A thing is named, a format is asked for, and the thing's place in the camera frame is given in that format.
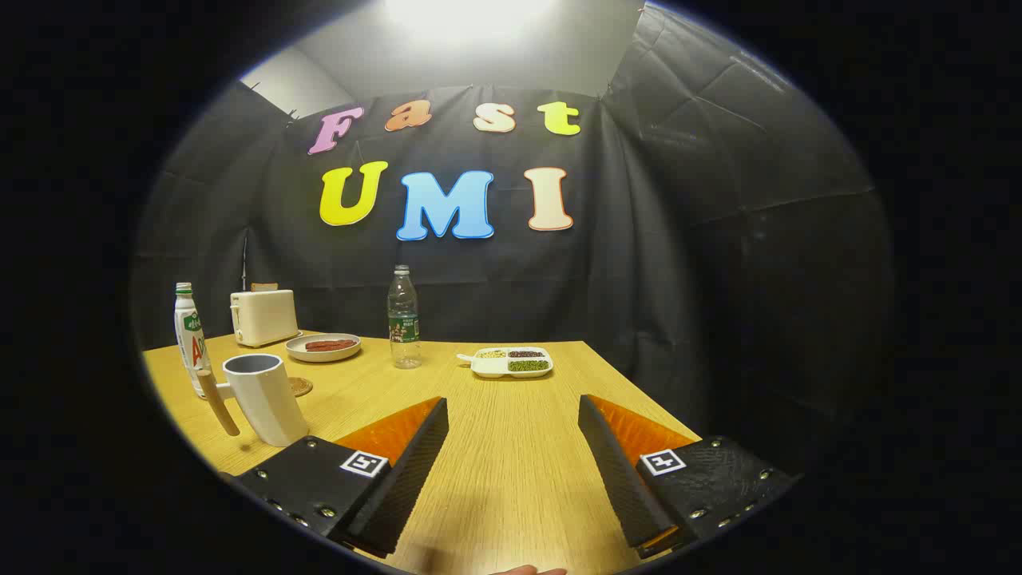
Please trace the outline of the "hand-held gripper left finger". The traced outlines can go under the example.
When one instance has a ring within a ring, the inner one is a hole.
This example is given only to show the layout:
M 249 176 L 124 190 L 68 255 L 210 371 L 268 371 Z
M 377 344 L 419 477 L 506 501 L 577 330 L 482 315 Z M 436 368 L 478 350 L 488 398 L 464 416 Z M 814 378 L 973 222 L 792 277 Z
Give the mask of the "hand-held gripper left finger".
M 300 437 L 241 474 L 223 474 L 304 530 L 384 559 L 398 540 L 449 432 L 448 401 L 433 397 L 329 441 Z

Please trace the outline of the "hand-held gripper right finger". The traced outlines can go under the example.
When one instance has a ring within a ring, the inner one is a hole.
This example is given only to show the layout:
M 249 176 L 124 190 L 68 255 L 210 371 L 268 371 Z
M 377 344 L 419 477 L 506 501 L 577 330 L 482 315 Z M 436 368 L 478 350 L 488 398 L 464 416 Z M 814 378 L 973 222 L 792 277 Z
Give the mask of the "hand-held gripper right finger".
M 730 438 L 691 439 L 595 395 L 580 396 L 578 428 L 641 559 L 719 537 L 799 480 Z

